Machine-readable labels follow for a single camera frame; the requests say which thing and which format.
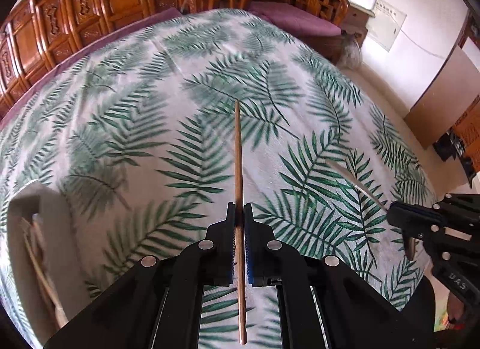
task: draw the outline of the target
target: wooden sofa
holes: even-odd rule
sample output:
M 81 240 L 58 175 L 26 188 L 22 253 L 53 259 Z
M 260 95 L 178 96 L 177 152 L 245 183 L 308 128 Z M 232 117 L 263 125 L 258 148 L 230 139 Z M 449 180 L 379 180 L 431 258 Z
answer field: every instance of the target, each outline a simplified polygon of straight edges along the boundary
M 345 17 L 349 6 L 346 0 L 270 1 L 290 3 L 336 25 Z M 249 2 L 22 0 L 0 26 L 0 119 L 49 70 L 93 41 L 123 26 L 171 7 L 195 13 L 225 6 L 247 9 Z M 329 45 L 325 52 L 332 49 L 333 46 Z

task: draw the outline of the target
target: poster on wall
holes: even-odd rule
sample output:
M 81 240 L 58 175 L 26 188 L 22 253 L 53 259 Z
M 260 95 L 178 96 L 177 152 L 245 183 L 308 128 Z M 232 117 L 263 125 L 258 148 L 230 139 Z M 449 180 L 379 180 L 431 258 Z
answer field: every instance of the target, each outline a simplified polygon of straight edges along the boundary
M 373 12 L 375 17 L 366 25 L 368 36 L 390 51 L 407 16 L 384 0 L 376 0 Z

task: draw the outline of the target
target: chopstick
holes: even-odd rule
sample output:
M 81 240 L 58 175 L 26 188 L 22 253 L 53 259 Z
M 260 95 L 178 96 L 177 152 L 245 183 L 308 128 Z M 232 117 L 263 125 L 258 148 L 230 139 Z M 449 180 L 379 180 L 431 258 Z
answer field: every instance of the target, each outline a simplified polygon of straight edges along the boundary
M 240 103 L 235 101 L 235 252 L 238 276 L 238 330 L 239 341 L 247 343 L 247 307 L 245 301 L 245 243 L 243 220 L 243 174 L 242 174 L 242 130 L 240 127 Z

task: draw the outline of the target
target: leaf-patterned fabric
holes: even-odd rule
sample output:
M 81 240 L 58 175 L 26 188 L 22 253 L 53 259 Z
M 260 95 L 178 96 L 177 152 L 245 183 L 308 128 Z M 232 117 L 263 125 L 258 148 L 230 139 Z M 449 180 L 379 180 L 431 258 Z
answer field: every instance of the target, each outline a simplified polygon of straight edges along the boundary
M 300 253 L 334 254 L 402 308 L 425 260 L 404 258 L 382 202 L 431 204 L 413 153 L 336 67 L 244 11 L 158 23 L 84 57 L 0 132 L 0 295 L 32 346 L 6 246 L 11 197 L 39 179 L 69 203 L 92 298 L 146 255 L 202 239 L 234 200 L 234 103 L 241 102 L 244 200 Z M 200 343 L 237 343 L 236 288 L 208 287 Z M 247 288 L 248 345 L 280 347 L 273 288 Z

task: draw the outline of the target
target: brown cardboard panel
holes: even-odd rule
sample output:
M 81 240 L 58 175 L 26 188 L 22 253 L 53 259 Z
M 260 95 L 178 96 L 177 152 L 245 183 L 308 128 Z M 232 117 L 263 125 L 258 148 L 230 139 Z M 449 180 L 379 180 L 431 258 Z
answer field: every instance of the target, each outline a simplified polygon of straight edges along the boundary
M 434 143 L 480 94 L 480 71 L 460 47 L 405 117 L 423 148 Z

